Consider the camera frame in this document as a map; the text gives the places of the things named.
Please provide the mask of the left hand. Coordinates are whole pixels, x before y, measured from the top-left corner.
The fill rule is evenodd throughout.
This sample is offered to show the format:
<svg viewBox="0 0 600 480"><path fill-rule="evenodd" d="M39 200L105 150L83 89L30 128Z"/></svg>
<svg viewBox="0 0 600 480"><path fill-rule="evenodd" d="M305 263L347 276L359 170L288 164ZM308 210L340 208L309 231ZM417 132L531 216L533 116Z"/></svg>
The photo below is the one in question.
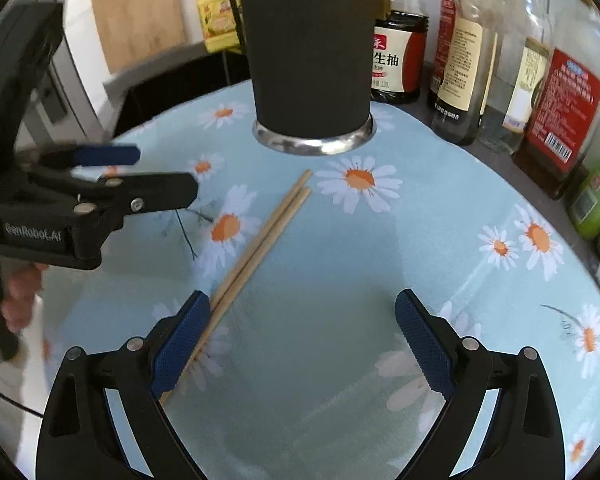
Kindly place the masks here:
<svg viewBox="0 0 600 480"><path fill-rule="evenodd" d="M47 268L47 264L29 263L12 272L7 280L1 312L11 333L19 333L30 325L35 297L43 289L43 272Z"/></svg>

